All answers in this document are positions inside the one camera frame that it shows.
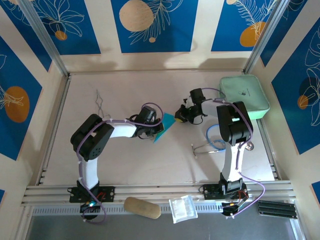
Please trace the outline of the blue paper sheet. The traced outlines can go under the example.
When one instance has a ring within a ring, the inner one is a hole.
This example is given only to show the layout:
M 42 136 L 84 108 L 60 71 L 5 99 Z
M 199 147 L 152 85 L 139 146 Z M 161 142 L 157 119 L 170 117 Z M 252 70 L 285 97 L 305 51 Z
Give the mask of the blue paper sheet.
M 156 137 L 153 141 L 153 143 L 155 144 L 160 138 L 161 136 L 176 122 L 174 115 L 169 114 L 167 112 L 164 113 L 164 117 L 162 120 L 162 124 L 164 129 L 156 134 Z

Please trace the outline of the mint green zip case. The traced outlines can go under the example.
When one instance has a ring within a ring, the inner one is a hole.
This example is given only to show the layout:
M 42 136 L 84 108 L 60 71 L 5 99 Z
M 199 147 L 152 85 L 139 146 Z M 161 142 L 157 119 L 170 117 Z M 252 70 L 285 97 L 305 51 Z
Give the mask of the mint green zip case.
M 223 77 L 219 82 L 219 88 L 225 94 L 227 102 L 243 102 L 251 120 L 263 118 L 270 110 L 270 103 L 260 81 L 254 75 Z

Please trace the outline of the white plastic pouch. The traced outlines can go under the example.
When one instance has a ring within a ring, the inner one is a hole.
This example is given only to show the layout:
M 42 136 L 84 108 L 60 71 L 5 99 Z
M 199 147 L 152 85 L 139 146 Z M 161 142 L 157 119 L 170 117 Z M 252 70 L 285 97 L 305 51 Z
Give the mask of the white plastic pouch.
M 191 195 L 172 198 L 168 202 L 174 224 L 198 218 L 198 212 Z

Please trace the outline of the small black circuit board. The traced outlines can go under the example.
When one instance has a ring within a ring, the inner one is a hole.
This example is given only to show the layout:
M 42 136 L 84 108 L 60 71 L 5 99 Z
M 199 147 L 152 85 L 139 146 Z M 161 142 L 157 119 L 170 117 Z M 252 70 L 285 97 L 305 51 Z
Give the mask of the small black circuit board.
M 222 214 L 226 218 L 233 218 L 237 214 L 241 213 L 243 210 L 241 207 L 245 204 L 245 201 L 241 200 L 240 202 L 227 202 L 222 203 Z
M 80 213 L 85 221 L 95 219 L 100 210 L 100 205 L 98 205 L 95 201 L 86 202 L 80 206 Z

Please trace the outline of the black ribbed block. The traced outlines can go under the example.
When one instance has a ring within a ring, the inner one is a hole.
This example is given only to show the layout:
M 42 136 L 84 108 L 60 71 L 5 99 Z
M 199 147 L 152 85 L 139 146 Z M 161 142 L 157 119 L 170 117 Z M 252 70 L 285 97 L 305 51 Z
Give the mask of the black ribbed block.
M 260 215 L 297 219 L 296 207 L 293 203 L 258 200 L 257 206 Z

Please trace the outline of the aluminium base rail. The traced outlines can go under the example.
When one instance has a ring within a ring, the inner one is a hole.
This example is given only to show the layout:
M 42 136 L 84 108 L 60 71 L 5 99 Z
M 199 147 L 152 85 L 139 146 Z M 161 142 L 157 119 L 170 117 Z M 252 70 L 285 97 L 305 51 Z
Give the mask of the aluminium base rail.
M 288 180 L 263 181 L 265 193 L 262 200 L 266 201 L 294 201 L 297 196 L 293 186 Z M 169 199 L 174 199 L 186 195 L 192 196 L 197 203 L 205 201 L 201 193 L 201 185 L 192 183 L 181 184 L 142 184 L 142 185 L 115 185 L 113 203 L 122 204 L 126 198 L 134 197 L 155 204 L 164 204 Z M 22 206 L 51 206 L 51 205 L 71 205 L 69 202 L 70 193 L 68 189 L 71 185 L 36 185 L 27 186 L 21 200 Z

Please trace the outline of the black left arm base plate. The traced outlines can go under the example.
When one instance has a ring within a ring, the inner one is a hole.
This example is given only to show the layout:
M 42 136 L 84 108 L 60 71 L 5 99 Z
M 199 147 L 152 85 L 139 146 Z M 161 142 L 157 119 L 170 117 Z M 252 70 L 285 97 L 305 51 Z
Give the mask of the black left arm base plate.
M 70 203 L 86 203 L 94 201 L 94 198 L 89 192 L 82 186 L 74 186 L 67 189 L 70 193 Z M 112 203 L 115 196 L 114 186 L 95 186 L 91 190 L 91 193 L 102 203 Z

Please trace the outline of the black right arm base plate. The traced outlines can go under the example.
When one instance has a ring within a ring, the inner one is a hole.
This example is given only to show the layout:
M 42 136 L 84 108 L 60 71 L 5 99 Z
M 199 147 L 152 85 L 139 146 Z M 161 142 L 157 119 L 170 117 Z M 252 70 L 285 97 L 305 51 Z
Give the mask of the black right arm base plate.
M 218 183 L 204 184 L 202 188 L 205 200 L 247 200 L 249 198 L 245 183 L 238 190 L 232 192 L 226 192 L 225 186 Z

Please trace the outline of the aluminium table side rail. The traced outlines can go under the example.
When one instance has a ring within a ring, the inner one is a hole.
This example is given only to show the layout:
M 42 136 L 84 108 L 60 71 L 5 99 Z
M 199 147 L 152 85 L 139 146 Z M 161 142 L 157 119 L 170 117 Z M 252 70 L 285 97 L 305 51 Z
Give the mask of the aluminium table side rail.
M 64 76 L 61 80 L 57 94 L 54 99 L 53 107 L 50 111 L 50 117 L 48 120 L 47 128 L 43 139 L 43 144 L 40 151 L 40 165 L 37 171 L 34 185 L 38 186 L 42 184 L 42 174 L 47 171 L 51 152 L 55 142 L 58 126 L 60 123 L 61 115 L 65 105 L 66 97 L 70 87 L 71 75 Z
M 257 126 L 261 135 L 261 139 L 265 148 L 265 152 L 269 161 L 269 165 L 273 174 L 273 178 L 277 181 L 279 180 L 278 172 L 277 172 L 277 167 L 275 166 L 275 161 L 272 153 L 272 149 L 269 143 L 269 140 L 267 138 L 266 131 L 264 129 L 263 123 L 261 119 L 258 119 L 257 121 Z

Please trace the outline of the aluminium frame post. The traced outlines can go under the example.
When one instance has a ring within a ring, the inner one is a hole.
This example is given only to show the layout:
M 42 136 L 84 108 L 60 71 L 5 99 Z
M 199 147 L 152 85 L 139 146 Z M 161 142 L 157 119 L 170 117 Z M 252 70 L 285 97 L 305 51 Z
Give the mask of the aluminium frame post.
M 61 59 L 60 53 L 32 3 L 29 0 L 17 0 L 17 3 L 51 60 L 55 63 L 61 74 L 68 77 L 69 72 Z
M 278 25 L 283 13 L 285 12 L 290 0 L 277 0 L 276 5 L 262 30 L 260 37 L 258 38 L 256 45 L 254 46 L 250 57 L 248 58 L 243 73 L 245 75 L 250 74 L 260 58 L 262 51 L 272 36 L 276 26 Z

